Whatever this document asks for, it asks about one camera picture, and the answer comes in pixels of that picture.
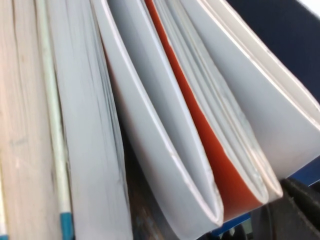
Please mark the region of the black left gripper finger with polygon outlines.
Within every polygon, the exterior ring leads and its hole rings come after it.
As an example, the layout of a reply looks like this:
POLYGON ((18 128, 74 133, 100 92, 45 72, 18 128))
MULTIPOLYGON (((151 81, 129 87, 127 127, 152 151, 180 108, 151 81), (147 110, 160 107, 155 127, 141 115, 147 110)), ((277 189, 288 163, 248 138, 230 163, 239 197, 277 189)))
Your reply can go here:
POLYGON ((294 178, 281 182, 283 197, 251 212, 254 240, 318 240, 320 182, 307 186, 294 178))

